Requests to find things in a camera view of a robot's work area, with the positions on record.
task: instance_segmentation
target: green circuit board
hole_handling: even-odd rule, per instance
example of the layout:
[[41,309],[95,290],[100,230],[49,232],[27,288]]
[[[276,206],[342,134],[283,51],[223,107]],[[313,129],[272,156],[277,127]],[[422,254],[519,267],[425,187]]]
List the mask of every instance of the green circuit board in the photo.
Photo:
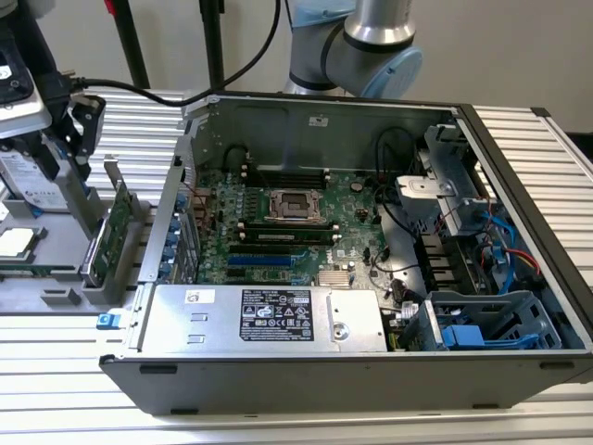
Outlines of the green circuit board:
[[[241,276],[232,276],[237,268],[229,267],[228,260],[233,246],[243,243],[239,240],[237,224],[251,219],[261,223],[269,213],[270,194],[268,187],[245,187],[232,174],[218,171],[205,171],[200,174],[198,187],[215,191],[216,198],[209,199],[206,220],[201,223],[200,241],[202,255],[197,275],[200,284],[282,284],[309,286],[315,282],[319,271],[348,271],[353,275],[352,288],[375,289],[370,277],[370,266],[363,262],[363,251],[369,248],[371,254],[385,247],[381,224],[373,223],[373,192],[371,186],[363,186],[366,177],[354,172],[333,172],[325,189],[315,189],[319,195],[319,211],[327,223],[339,225],[340,239],[333,246],[285,245],[292,258],[289,267],[245,267],[238,268]],[[367,218],[360,213],[368,211]],[[269,245],[258,246],[265,255]]]

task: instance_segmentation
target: wire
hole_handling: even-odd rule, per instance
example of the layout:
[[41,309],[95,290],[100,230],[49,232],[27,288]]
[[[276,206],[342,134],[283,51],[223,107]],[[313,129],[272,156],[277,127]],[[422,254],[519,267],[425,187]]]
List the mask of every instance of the wire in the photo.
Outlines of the wire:
[[157,102],[161,105],[165,105],[167,107],[185,107],[185,106],[193,104],[199,100],[202,100],[204,97],[211,95],[212,93],[216,92],[217,90],[221,90],[222,88],[224,88],[225,86],[227,86],[230,83],[233,83],[234,81],[239,79],[241,76],[243,76],[246,72],[251,70],[261,60],[263,55],[266,54],[266,52],[268,51],[268,48],[270,48],[271,41],[273,40],[274,35],[276,34],[276,31],[278,30],[278,23],[280,22],[281,10],[282,10],[281,0],[275,0],[274,17],[273,17],[273,22],[271,24],[271,28],[270,28],[268,37],[266,38],[266,41],[264,42],[261,49],[249,61],[249,63],[247,63],[242,69],[240,69],[234,75],[232,75],[231,77],[226,79],[220,85],[216,85],[212,88],[209,88],[208,90],[204,91],[203,93],[200,93],[199,95],[194,95],[194,96],[189,97],[185,100],[168,100],[168,99],[165,99],[164,97],[161,97],[160,95],[154,95],[146,90],[143,90],[142,88],[137,88],[133,85],[130,85],[129,83],[124,83],[124,82],[119,82],[119,81],[111,81],[111,80],[107,80],[107,79],[85,79],[83,77],[76,79],[74,81],[74,86],[75,86],[75,88],[88,88],[90,86],[107,86],[107,87],[111,87],[111,88],[118,88],[120,90],[126,90],[126,91],[130,91],[132,93],[136,93],[138,95],[142,95],[142,96],[146,97],[147,99],[150,99],[154,102]]
[[[381,147],[381,139],[385,136],[388,132],[391,131],[398,131],[404,133],[410,139],[410,147],[411,147],[411,160],[412,162],[416,159],[416,141],[414,140],[414,136],[405,128],[399,126],[391,126],[387,127],[379,133],[379,136],[375,140],[374,143],[374,168],[377,173],[377,180],[379,179],[379,174],[381,172],[381,167],[379,165],[379,148]],[[385,161],[385,146],[389,147],[389,151],[391,156],[395,158],[393,153],[393,148],[389,144],[383,144],[383,169],[384,172],[386,171],[386,161]]]
[[406,233],[408,233],[408,235],[410,235],[412,238],[416,239],[416,234],[414,234],[408,227],[406,227],[404,225],[403,222],[401,222],[396,215],[394,215],[392,213],[392,211],[387,207],[386,204],[386,199],[387,199],[387,187],[383,189],[383,208],[385,209],[385,212],[389,215],[389,217],[393,220],[393,222],[395,224],[397,224],[401,229],[403,229],[404,231],[406,231]]
[[536,269],[536,266],[534,264],[532,264],[527,258],[522,257],[521,255],[517,255],[517,258],[519,260],[521,260],[522,262],[524,262],[526,265],[528,265],[530,268],[532,268],[533,270]]
[[[515,247],[515,230],[509,225],[502,221],[498,216],[492,216],[487,212],[482,213],[482,218],[486,218],[493,224],[497,225],[498,227],[502,227],[507,232],[509,232],[509,236],[511,237],[511,248]],[[507,273],[507,278],[505,279],[504,285],[498,291],[499,295],[506,294],[509,292],[509,288],[511,287],[513,277],[515,275],[515,257],[511,255],[511,261],[509,261],[509,272]]]
[[451,214],[453,213],[455,210],[458,210],[461,206],[463,205],[463,201],[458,204],[457,206],[455,206],[453,209],[449,210],[447,213],[445,213],[440,220],[438,220],[438,223],[435,226],[435,235],[438,234],[438,231],[441,230],[441,226],[443,225],[443,223],[445,222],[445,219]]
[[486,292],[488,294],[492,294],[492,285],[490,285],[490,281],[488,280],[486,272],[484,272],[484,269],[482,269],[482,267],[480,266],[480,261],[478,260],[478,255],[477,255],[478,251],[480,249],[482,250],[482,252],[484,252],[484,248],[488,248],[488,247],[490,247],[490,243],[485,242],[485,243],[480,243],[480,244],[476,245],[472,250],[472,263],[473,263],[475,272],[478,276],[477,295],[480,295],[480,293],[482,292],[482,283],[484,283],[484,286],[486,286]]
[[206,201],[204,200],[204,198],[202,198],[202,197],[201,197],[201,196],[200,196],[200,195],[199,195],[199,194],[196,192],[196,190],[195,190],[195,189],[194,189],[192,186],[190,186],[189,184],[186,184],[186,183],[181,183],[181,184],[185,185],[185,186],[186,186],[186,187],[189,189],[189,191],[190,191],[190,192],[192,192],[192,193],[194,194],[194,197],[197,197],[197,198],[200,200],[200,202],[202,203],[202,207],[204,208],[204,211],[206,211]]
[[284,6],[286,6],[286,17],[288,18],[288,24],[290,25],[290,31],[292,31],[295,27],[293,26],[293,15],[290,12],[290,5],[288,5],[288,0],[284,0]]
[[384,269],[377,264],[377,260],[379,259],[379,255],[381,255],[386,250],[387,250],[387,248],[384,248],[383,250],[379,250],[377,252],[377,254],[374,256],[374,258],[372,259],[371,265],[372,265],[372,267],[376,268],[378,271],[385,272],[385,273],[398,273],[398,272],[407,271],[408,269],[413,269],[414,267],[420,267],[420,264],[411,264],[410,266],[402,267],[400,269],[395,269],[395,270]]
[[231,144],[230,146],[227,147],[226,150],[224,150],[224,153],[222,154],[222,167],[221,169],[223,171],[226,170],[226,161],[229,158],[229,154],[236,149],[241,149],[243,151],[245,151],[245,154],[248,156],[249,155],[249,149],[244,146],[243,144]]
[[505,252],[509,252],[509,253],[519,256],[522,260],[529,261],[531,263],[531,265],[536,269],[536,273],[538,275],[541,274],[541,270],[539,268],[539,264],[537,263],[537,260],[534,257],[532,257],[531,255],[529,255],[527,252],[524,252],[517,248],[505,248],[504,250],[505,250]]

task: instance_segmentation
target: sticker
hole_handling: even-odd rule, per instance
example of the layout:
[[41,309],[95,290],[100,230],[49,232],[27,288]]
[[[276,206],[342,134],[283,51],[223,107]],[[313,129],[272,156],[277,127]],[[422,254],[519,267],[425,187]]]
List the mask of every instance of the sticker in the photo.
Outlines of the sticker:
[[45,178],[34,160],[15,151],[0,152],[0,173],[12,192],[29,204],[41,210],[68,209],[59,187]]
[[309,290],[244,289],[241,304],[244,341],[314,340]]
[[273,240],[280,240],[280,241],[293,241],[295,239],[294,235],[259,235],[258,239],[273,239]]
[[190,289],[185,291],[185,304],[213,303],[214,289]]
[[322,116],[311,116],[309,118],[309,127],[327,127],[328,123],[330,123],[330,119]]

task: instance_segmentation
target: motherboard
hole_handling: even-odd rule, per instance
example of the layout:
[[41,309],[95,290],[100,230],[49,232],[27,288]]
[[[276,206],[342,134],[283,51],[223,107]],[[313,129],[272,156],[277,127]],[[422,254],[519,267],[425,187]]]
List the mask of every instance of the motherboard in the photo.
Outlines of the motherboard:
[[196,281],[375,289],[370,257],[385,238],[373,184],[365,172],[201,172]]

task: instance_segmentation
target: green motherboard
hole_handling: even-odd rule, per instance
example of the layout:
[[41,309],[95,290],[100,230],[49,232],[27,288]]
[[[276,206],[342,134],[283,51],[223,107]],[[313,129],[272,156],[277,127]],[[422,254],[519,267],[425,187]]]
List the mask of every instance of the green motherboard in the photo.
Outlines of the green motherboard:
[[[323,286],[317,282],[323,272],[340,272],[342,277],[347,273],[347,285],[354,289],[375,289],[388,282],[376,271],[374,278],[370,276],[369,252],[374,256],[385,247],[370,175],[332,172],[326,180],[323,188],[279,189],[249,186],[230,173],[201,172],[197,186],[211,192],[207,199],[195,201],[202,215],[197,282]],[[311,224],[269,221],[277,216],[271,200],[282,199],[282,193],[298,208],[299,200],[314,197]],[[288,212],[292,206],[288,202],[284,208]],[[247,235],[242,234],[243,226]]]

